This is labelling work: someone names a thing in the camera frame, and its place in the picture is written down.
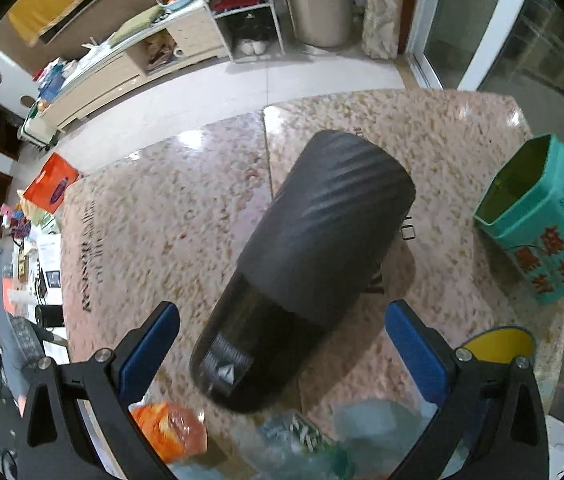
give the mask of door frame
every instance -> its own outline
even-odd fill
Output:
[[[489,24],[473,54],[458,90],[475,91],[495,63],[514,23],[520,15],[525,0],[498,0]],[[440,79],[424,54],[439,0],[417,0],[406,58],[422,88],[443,89]]]

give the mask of white tile floor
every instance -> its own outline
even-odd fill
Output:
[[[84,173],[181,131],[302,97],[377,88],[404,88],[392,62],[347,55],[296,54],[255,64],[197,65],[157,80],[106,108],[60,140],[57,152]],[[46,156],[26,146],[15,180],[28,184]]]

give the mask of orange plastic bag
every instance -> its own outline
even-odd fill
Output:
[[[55,213],[64,200],[66,188],[78,177],[78,170],[57,153],[52,153],[40,174],[24,192],[24,198],[49,213]]]
[[[157,402],[133,407],[130,414],[167,464],[206,452],[206,428],[187,408],[172,402]]]

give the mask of green cushion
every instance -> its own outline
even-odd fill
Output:
[[[113,36],[108,38],[108,44],[115,46],[118,43],[122,43],[126,38],[130,38],[140,30],[147,28],[162,12],[164,10],[158,5],[140,12],[137,16],[124,23],[117,32],[113,33]]]

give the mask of black cylindrical container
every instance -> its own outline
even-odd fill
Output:
[[[62,305],[37,305],[35,307],[35,320],[39,326],[44,328],[64,326]]]
[[[316,134],[193,349],[198,388],[240,413],[273,400],[366,288],[414,199],[409,174],[376,145]]]

